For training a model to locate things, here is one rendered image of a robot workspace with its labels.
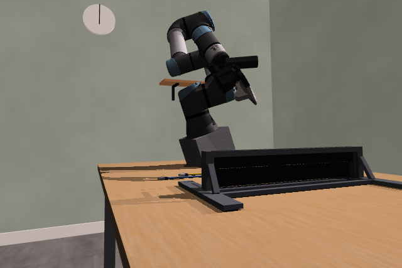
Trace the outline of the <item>black network port rack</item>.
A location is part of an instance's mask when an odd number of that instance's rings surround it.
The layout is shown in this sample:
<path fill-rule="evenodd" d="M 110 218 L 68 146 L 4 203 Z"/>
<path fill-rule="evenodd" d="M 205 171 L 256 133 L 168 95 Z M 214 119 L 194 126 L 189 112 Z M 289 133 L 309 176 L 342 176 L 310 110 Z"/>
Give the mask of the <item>black network port rack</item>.
<path fill-rule="evenodd" d="M 178 185 L 228 212 L 244 208 L 230 198 L 237 196 L 369 183 L 402 188 L 401 181 L 375 179 L 362 146 L 201 151 L 201 157 L 202 184 Z"/>

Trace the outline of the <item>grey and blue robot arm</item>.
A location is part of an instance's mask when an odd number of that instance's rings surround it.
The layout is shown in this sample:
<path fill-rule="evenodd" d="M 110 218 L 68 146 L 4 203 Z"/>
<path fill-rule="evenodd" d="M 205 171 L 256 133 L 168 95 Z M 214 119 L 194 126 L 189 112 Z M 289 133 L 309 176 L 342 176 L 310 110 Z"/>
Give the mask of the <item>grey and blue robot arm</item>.
<path fill-rule="evenodd" d="M 235 87 L 224 94 L 207 66 L 216 55 L 226 53 L 214 36 L 214 31 L 214 22 L 209 12 L 199 11 L 176 20 L 167 32 L 171 58 L 166 61 L 166 67 L 170 76 L 180 76 L 201 68 L 206 73 L 205 83 L 197 82 L 178 92 L 189 139 L 216 131 L 218 127 L 209 108 L 235 100 Z M 184 39 L 192 39 L 198 50 L 187 53 Z M 258 56 L 226 58 L 225 64 L 235 64 L 240 69 L 257 68 Z"/>

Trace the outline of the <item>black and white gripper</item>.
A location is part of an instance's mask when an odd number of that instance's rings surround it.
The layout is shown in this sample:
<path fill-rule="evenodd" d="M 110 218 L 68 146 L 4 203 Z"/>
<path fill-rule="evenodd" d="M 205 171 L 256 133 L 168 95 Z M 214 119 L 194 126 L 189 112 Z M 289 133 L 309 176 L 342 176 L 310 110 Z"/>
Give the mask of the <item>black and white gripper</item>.
<path fill-rule="evenodd" d="M 236 101 L 249 99 L 254 105 L 257 105 L 256 96 L 246 77 L 237 65 L 226 65 L 226 58 L 229 58 L 227 53 L 219 53 L 207 64 L 217 85 L 224 94 L 236 87 L 234 94 Z"/>

